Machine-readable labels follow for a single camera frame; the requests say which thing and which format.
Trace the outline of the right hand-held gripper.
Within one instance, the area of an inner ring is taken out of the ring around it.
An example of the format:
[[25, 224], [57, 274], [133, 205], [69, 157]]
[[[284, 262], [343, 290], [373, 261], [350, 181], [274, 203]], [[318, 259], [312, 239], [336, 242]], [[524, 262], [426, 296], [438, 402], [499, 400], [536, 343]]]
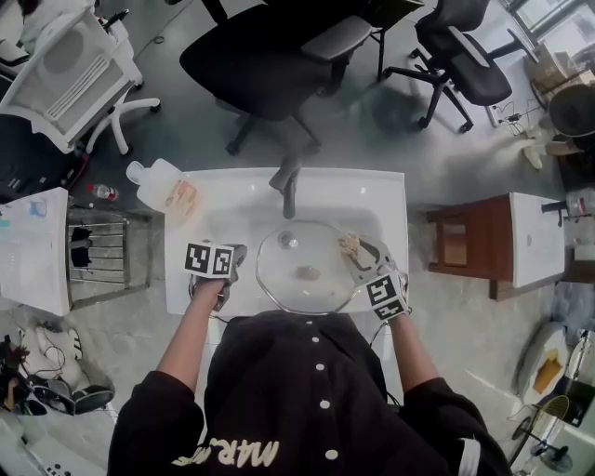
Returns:
[[384, 242], [367, 235], [361, 235], [359, 240], [360, 247], [372, 258], [374, 265], [368, 270], [354, 255], [341, 254], [355, 282], [348, 310], [371, 311], [382, 322], [409, 315], [408, 274], [397, 267]]

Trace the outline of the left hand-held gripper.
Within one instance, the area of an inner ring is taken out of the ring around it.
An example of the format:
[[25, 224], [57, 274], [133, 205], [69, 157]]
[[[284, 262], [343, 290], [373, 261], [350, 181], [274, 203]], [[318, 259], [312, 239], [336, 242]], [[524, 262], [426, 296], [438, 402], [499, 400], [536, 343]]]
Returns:
[[219, 312], [227, 303], [230, 289], [239, 279], [238, 269], [247, 256], [247, 246], [241, 244], [216, 245], [208, 240], [188, 244], [184, 270], [190, 275], [188, 292], [190, 298], [205, 283], [223, 281], [218, 292], [214, 312]]

